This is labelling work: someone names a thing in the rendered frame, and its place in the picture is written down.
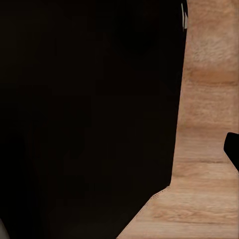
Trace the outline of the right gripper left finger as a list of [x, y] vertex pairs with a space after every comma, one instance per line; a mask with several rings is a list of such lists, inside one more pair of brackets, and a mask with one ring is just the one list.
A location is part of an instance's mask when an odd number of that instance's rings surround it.
[[0, 138], [0, 191], [25, 152], [20, 132]]

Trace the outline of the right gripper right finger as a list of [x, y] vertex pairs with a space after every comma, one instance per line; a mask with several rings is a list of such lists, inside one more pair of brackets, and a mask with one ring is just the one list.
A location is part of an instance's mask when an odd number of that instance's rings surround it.
[[224, 151], [239, 172], [239, 134], [232, 132], [227, 134]]

